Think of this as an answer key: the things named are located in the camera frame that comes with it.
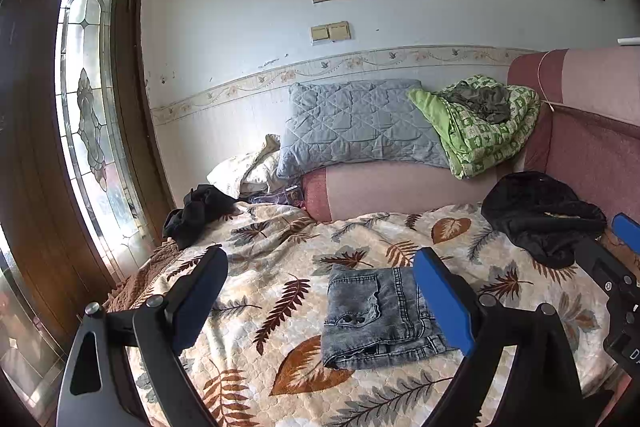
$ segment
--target glass window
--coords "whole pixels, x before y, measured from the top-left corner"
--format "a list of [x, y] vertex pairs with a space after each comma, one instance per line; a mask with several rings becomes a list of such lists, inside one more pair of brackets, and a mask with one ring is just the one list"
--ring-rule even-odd
[[0, 367], [40, 419], [58, 397], [65, 355], [20, 289], [22, 278], [0, 228]]
[[62, 0], [56, 39], [56, 110], [71, 186], [114, 279], [153, 252], [135, 193], [113, 97], [111, 0]]

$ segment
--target folded jeans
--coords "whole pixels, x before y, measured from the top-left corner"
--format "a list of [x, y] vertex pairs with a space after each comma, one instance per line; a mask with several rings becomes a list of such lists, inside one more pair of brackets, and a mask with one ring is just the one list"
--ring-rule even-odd
[[375, 369], [425, 360], [449, 349], [411, 267], [334, 266], [321, 337], [325, 367]]

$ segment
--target green quilt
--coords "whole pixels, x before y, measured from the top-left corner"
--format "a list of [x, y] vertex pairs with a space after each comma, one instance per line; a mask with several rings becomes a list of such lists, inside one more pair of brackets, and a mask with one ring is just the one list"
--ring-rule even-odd
[[[476, 74], [466, 79], [471, 87], [493, 87], [498, 82]], [[540, 111], [540, 97], [529, 87], [506, 86], [510, 91], [511, 118], [499, 124], [488, 123], [459, 103], [451, 103], [440, 94], [451, 92], [455, 85], [430, 93], [415, 88], [409, 99], [431, 122], [440, 135], [456, 178], [471, 178], [515, 156], [533, 132]]]

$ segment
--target metal screw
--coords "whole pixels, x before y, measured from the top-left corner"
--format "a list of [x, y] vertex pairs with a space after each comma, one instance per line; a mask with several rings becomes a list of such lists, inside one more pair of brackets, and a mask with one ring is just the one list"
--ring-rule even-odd
[[100, 311], [100, 303], [97, 303], [97, 302], [90, 302], [84, 308], [84, 313], [86, 313], [89, 316], [95, 315], [99, 311]]
[[485, 306], [487, 308], [495, 306], [498, 302], [495, 297], [489, 293], [483, 293], [478, 300], [480, 301], [482, 306]]
[[553, 315], [554, 313], [556, 313], [556, 309], [548, 302], [542, 303], [542, 306], [540, 306], [540, 309], [545, 315]]
[[146, 300], [146, 305], [149, 306], [150, 308], [158, 308], [158, 306], [161, 306], [163, 302], [164, 302], [164, 297], [162, 297], [161, 295], [151, 295]]

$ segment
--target wallpaper border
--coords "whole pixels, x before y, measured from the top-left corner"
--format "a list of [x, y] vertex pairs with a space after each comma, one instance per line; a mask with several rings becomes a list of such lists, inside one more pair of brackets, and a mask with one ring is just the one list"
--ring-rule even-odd
[[210, 107], [290, 86], [296, 82], [305, 83], [345, 74], [424, 66], [509, 66], [517, 57], [530, 53], [535, 51], [520, 48], [453, 45], [405, 46], [333, 55], [250, 74], [198, 92], [179, 102], [152, 108], [151, 115], [154, 126], [164, 125]]

